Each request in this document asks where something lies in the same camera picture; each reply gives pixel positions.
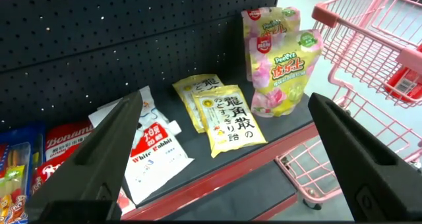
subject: black pegboard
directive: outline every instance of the black pegboard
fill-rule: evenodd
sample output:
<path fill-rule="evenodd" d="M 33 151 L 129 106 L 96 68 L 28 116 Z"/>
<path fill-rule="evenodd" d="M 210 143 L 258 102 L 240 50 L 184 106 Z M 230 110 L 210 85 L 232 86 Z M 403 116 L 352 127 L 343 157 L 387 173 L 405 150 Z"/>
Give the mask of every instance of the black pegboard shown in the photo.
<path fill-rule="evenodd" d="M 0 70 L 231 16 L 277 0 L 0 0 Z"/>
<path fill-rule="evenodd" d="M 0 0 L 0 130 L 241 65 L 240 12 L 276 1 Z"/>

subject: white package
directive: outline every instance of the white package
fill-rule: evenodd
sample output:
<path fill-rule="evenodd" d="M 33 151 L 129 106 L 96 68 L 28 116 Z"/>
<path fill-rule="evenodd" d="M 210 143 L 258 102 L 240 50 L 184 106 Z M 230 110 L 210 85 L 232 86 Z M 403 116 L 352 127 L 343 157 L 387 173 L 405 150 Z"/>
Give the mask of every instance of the white package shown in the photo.
<path fill-rule="evenodd" d="M 139 91 L 144 102 L 139 117 L 142 126 L 135 132 L 125 171 L 135 204 L 141 203 L 193 161 L 174 137 L 174 132 L 181 132 L 177 123 L 168 123 L 167 118 L 155 108 L 149 86 Z M 98 126 L 118 102 L 113 101 L 89 115 L 92 125 Z"/>

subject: snack package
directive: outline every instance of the snack package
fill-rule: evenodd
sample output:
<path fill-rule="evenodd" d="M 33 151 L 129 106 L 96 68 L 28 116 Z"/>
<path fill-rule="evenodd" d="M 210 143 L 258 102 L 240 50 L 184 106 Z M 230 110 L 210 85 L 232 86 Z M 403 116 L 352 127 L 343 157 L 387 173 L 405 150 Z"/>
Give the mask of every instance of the snack package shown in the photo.
<path fill-rule="evenodd" d="M 59 166 L 79 147 L 94 127 L 89 120 L 57 126 L 47 133 L 47 142 L 42 146 L 42 157 L 33 155 L 34 159 L 43 160 L 32 175 L 31 194 L 54 173 Z"/>
<path fill-rule="evenodd" d="M 219 86 L 224 86 L 221 80 L 215 74 L 200 74 L 187 77 L 173 84 L 176 92 L 179 94 L 185 104 L 187 113 L 191 117 L 196 131 L 205 132 L 204 126 L 200 121 L 198 109 L 193 101 L 192 94 L 211 90 Z"/>
<path fill-rule="evenodd" d="M 125 171 L 135 204 L 141 203 L 193 161 L 174 137 L 181 132 L 177 123 L 169 123 L 156 109 L 149 86 L 139 92 L 144 103 Z M 92 124 L 97 126 L 117 102 L 89 115 Z"/>
<path fill-rule="evenodd" d="M 245 40 L 246 76 L 252 81 L 249 40 L 259 36 L 268 36 L 299 30 L 301 15 L 294 7 L 261 7 L 257 10 L 242 11 L 243 39 Z"/>
<path fill-rule="evenodd" d="M 40 179 L 38 177 L 37 169 L 45 160 L 43 148 L 45 144 L 45 126 L 39 126 L 39 133 L 34 142 L 34 147 L 32 149 L 32 177 L 31 177 L 31 195 L 39 189 L 41 186 Z"/>
<path fill-rule="evenodd" d="M 238 86 L 222 86 L 194 94 L 193 98 L 213 158 L 220 152 L 266 143 Z"/>
<path fill-rule="evenodd" d="M 45 161 L 63 155 L 71 146 L 79 146 L 94 127 L 89 120 L 57 126 L 47 133 Z"/>
<path fill-rule="evenodd" d="M 302 30 L 252 38 L 251 110 L 261 117 L 290 114 L 301 101 L 315 64 L 322 53 L 318 30 Z"/>
<path fill-rule="evenodd" d="M 0 223 L 28 222 L 24 205 L 30 195 L 32 150 L 40 132 L 38 125 L 32 125 L 0 134 Z"/>
<path fill-rule="evenodd" d="M 125 191 L 123 191 L 122 188 L 120 188 L 117 204 L 119 204 L 122 216 L 136 208 L 133 202 L 126 196 Z"/>

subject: gummy candy bag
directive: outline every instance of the gummy candy bag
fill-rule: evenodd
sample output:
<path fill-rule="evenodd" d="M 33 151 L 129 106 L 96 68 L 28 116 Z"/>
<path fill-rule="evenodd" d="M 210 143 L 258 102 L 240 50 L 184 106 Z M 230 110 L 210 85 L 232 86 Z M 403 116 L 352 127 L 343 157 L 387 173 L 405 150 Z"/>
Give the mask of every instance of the gummy candy bag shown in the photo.
<path fill-rule="evenodd" d="M 211 156 L 266 140 L 238 86 L 222 86 L 193 94 L 210 139 Z"/>
<path fill-rule="evenodd" d="M 298 31 L 301 15 L 298 9 L 287 7 L 261 7 L 242 11 L 243 39 L 245 40 L 246 77 L 252 81 L 249 40 L 259 36 Z"/>
<path fill-rule="evenodd" d="M 261 117 L 290 114 L 322 53 L 318 30 L 302 30 L 252 38 L 252 81 L 255 94 L 251 110 Z"/>
<path fill-rule="evenodd" d="M 187 113 L 192 120 L 193 126 L 198 133 L 205 132 L 199 117 L 198 109 L 193 101 L 192 95 L 195 93 L 211 90 L 219 86 L 224 86 L 216 74 L 200 74 L 186 77 L 173 84 L 185 104 Z"/>

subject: red shelf edge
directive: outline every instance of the red shelf edge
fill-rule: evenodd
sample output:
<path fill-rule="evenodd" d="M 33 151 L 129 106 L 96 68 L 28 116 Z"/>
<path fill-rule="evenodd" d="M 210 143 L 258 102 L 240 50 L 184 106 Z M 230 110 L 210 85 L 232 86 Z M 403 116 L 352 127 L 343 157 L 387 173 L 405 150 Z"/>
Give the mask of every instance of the red shelf edge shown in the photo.
<path fill-rule="evenodd" d="M 247 173 L 258 169 L 275 159 L 277 155 L 284 154 L 318 135 L 317 128 L 311 123 L 300 130 L 292 132 L 283 138 L 266 145 L 238 161 L 235 161 L 205 177 L 187 184 L 157 200 L 146 204 L 136 210 L 126 213 L 123 220 L 159 220 L 201 197 L 237 180 Z"/>

